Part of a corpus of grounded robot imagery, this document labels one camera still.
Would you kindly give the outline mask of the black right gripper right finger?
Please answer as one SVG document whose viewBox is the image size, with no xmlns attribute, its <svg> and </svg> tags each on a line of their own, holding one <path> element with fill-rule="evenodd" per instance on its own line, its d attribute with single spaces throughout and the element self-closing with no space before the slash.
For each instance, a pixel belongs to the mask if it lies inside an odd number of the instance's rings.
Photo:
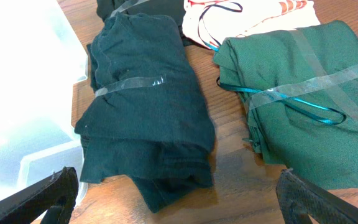
<svg viewBox="0 0 358 224">
<path fill-rule="evenodd" d="M 299 178 L 291 169 L 281 171 L 276 195 L 286 224 L 358 224 L 358 208 Z"/>
</svg>

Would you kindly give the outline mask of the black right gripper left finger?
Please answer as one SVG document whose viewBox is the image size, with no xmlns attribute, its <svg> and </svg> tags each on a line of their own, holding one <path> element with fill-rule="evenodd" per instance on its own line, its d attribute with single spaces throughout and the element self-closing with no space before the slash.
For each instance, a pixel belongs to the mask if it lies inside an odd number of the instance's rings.
<svg viewBox="0 0 358 224">
<path fill-rule="evenodd" d="M 0 201 L 0 223 L 68 224 L 76 205 L 79 182 L 74 167 L 62 170 Z"/>
</svg>

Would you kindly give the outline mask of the green garment with ribbon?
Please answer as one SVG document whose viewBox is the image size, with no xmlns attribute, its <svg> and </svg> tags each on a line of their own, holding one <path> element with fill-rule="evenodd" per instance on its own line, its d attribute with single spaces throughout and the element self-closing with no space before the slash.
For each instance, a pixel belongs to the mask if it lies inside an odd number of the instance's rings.
<svg viewBox="0 0 358 224">
<path fill-rule="evenodd" d="M 358 38 L 345 22 L 231 37 L 213 61 L 266 164 L 326 190 L 358 188 Z"/>
</svg>

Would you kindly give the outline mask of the black garment with tape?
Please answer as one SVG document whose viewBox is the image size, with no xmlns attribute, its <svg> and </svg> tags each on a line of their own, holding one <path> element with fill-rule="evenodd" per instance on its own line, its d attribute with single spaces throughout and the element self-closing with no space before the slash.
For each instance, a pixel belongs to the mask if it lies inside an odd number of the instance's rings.
<svg viewBox="0 0 358 224">
<path fill-rule="evenodd" d="M 133 15 L 144 13 L 148 15 L 166 15 L 176 22 L 184 46 L 195 44 L 194 41 L 185 37 L 182 31 L 183 17 L 185 15 L 184 0 L 97 0 L 96 13 L 104 22 L 114 11 Z"/>
</svg>

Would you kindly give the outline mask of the dark navy garment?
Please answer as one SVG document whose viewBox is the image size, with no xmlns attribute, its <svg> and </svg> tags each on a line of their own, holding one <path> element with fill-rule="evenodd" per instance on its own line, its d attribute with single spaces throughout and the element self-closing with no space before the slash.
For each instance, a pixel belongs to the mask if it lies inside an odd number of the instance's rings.
<svg viewBox="0 0 358 224">
<path fill-rule="evenodd" d="M 95 98 L 75 126 L 81 181 L 126 175 L 154 213 L 211 187 L 214 126 L 175 21 L 119 13 L 88 50 Z"/>
</svg>

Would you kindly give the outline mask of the clear plastic storage bin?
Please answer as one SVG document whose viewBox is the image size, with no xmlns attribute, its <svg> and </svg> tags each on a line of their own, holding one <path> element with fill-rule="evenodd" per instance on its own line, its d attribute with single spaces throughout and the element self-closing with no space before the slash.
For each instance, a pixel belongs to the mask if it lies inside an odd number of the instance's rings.
<svg viewBox="0 0 358 224">
<path fill-rule="evenodd" d="M 56 0 L 0 0 L 0 201 L 60 171 L 81 172 L 71 123 L 88 56 Z"/>
</svg>

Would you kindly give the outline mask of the pink printed shirt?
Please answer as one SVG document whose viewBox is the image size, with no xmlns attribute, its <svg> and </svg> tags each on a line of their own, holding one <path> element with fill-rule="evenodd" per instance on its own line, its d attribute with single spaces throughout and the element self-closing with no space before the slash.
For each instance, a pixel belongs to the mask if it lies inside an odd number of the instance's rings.
<svg viewBox="0 0 358 224">
<path fill-rule="evenodd" d="M 228 37 L 320 24 L 307 0 L 185 1 L 184 9 L 184 35 L 213 50 Z"/>
</svg>

